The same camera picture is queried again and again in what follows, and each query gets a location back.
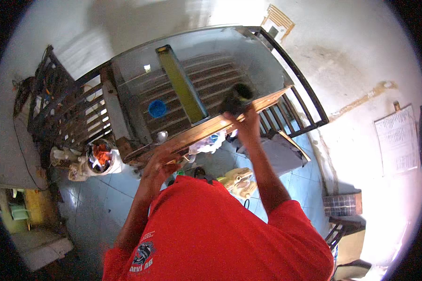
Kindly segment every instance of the cloth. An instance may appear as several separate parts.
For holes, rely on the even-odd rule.
[[[268,218],[217,181],[177,176],[133,252],[107,251],[103,280],[328,280],[333,257],[300,204],[286,201]]]

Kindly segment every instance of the wooden plank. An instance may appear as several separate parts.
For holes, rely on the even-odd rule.
[[[302,152],[303,156],[308,160],[308,162],[311,162],[311,158],[308,156],[308,154],[306,154],[306,152],[303,151],[303,149],[301,147],[298,146],[298,144],[296,144],[296,142],[293,141],[293,139],[291,137],[289,137],[285,132],[283,131],[278,131],[284,138],[286,138],[290,143],[292,143],[295,147],[297,147],[300,152]]]
[[[253,102],[255,110],[257,112],[261,112],[266,108],[276,104],[278,99],[286,92],[287,89],[289,89],[289,87],[255,100]],[[240,115],[237,119],[243,120],[244,116]],[[124,163],[131,165],[136,165],[137,163],[143,163],[145,165],[150,157],[159,149],[168,148],[170,152],[179,152],[222,129],[227,129],[227,133],[230,133],[233,132],[236,128],[232,126],[230,121],[226,120],[222,115],[219,115],[195,127],[192,127],[185,132],[180,133],[174,138],[171,138],[162,145],[158,146],[156,149],[148,151],[138,156],[136,159],[123,158],[122,160]]]

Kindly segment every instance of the paper sheet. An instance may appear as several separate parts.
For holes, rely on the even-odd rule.
[[[383,161],[383,175],[417,168],[419,149],[411,105],[374,122]]]

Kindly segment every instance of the plastic bag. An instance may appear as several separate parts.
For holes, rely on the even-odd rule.
[[[200,152],[211,152],[214,153],[218,148],[222,146],[225,141],[226,129],[214,133],[213,135],[202,139],[189,147],[189,154],[197,154]]]

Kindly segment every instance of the floor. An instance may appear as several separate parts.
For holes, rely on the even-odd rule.
[[[328,233],[328,218],[322,203],[320,170],[306,134],[294,138],[312,161],[280,177],[292,199],[300,202],[312,225],[322,235]],[[234,152],[230,143],[224,142],[214,154],[197,155],[196,162],[214,177],[222,176],[234,168],[252,168],[250,160]],[[113,245],[128,215],[137,191],[139,180],[131,167],[124,165],[119,174],[90,177],[85,182],[71,182],[67,173],[60,173],[58,186],[64,203],[58,207],[66,219],[68,231],[77,250],[80,266],[100,278],[102,256]],[[267,214],[259,199],[258,190],[250,198],[249,210],[267,222]]]

